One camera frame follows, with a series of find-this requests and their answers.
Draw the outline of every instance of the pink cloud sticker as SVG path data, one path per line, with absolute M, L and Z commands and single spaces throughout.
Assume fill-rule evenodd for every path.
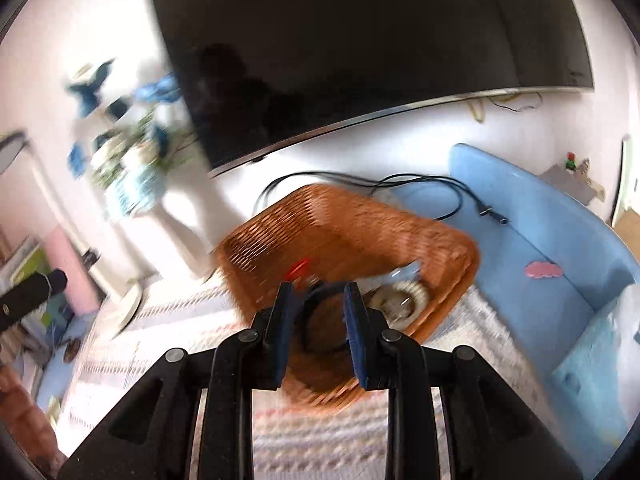
M 562 269 L 550 262 L 533 262 L 524 268 L 529 278 L 558 278 L 562 276 Z

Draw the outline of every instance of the brown leather object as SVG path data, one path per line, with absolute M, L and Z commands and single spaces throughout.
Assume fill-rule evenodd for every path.
M 0 420 L 35 465 L 57 474 L 65 457 L 58 450 L 56 433 L 8 365 L 0 366 Z
M 265 209 L 225 238 L 216 255 L 242 315 L 273 304 L 293 264 L 310 259 L 322 280 L 354 280 L 420 260 L 431 301 L 404 331 L 424 341 L 473 282 L 480 261 L 474 242 L 442 222 L 420 218 L 353 192 L 311 184 Z M 344 340 L 342 303 L 321 304 L 308 326 L 331 346 Z M 308 354 L 294 332 L 283 390 L 297 404 L 339 410 L 364 391 L 348 352 Z

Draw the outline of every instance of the television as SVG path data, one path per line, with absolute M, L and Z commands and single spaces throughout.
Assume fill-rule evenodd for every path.
M 572 0 L 153 0 L 211 175 L 387 114 L 593 88 Z

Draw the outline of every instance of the lamp head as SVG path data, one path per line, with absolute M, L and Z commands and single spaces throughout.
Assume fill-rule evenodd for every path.
M 11 165 L 18 153 L 28 145 L 29 141 L 24 132 L 18 131 L 0 136 L 0 175 Z

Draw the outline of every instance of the flower arrangement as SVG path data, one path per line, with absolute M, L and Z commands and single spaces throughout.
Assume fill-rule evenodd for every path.
M 183 150 L 195 138 L 188 128 L 160 125 L 155 120 L 159 105 L 171 105 L 180 98 L 172 74 L 102 107 L 98 92 L 112 63 L 103 63 L 92 77 L 67 87 L 79 99 L 81 118 L 95 113 L 112 121 L 93 140 L 90 158 L 75 142 L 67 162 L 75 178 L 90 174 L 91 183 L 104 190 L 108 215 L 118 220 L 149 211 L 162 199 L 166 174 L 186 160 Z M 142 102 L 146 114 L 135 124 L 120 124 L 134 101 Z

